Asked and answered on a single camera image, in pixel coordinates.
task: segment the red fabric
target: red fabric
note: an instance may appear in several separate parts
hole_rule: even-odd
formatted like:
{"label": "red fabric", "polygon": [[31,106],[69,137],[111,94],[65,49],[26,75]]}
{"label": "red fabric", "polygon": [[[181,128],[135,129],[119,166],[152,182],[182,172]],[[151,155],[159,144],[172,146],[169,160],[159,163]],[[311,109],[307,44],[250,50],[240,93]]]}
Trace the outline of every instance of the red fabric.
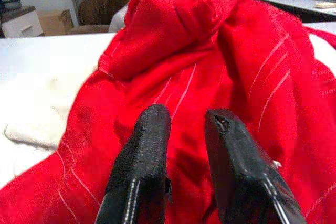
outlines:
{"label": "red fabric", "polygon": [[172,117],[166,223],[219,223],[209,108],[232,110],[281,162],[308,223],[334,222],[335,82],[300,21],[256,0],[132,0],[125,24],[79,91],[58,151],[0,191],[0,223],[93,223],[114,159],[154,103]]}

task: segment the drawer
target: drawer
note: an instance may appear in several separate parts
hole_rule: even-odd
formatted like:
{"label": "drawer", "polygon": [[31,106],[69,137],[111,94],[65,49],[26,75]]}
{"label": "drawer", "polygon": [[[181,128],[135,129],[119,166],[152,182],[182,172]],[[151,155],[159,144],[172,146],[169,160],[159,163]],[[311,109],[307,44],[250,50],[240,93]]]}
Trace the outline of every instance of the drawer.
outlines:
{"label": "drawer", "polygon": [[2,30],[6,38],[36,37],[43,33],[36,11],[3,23]]}

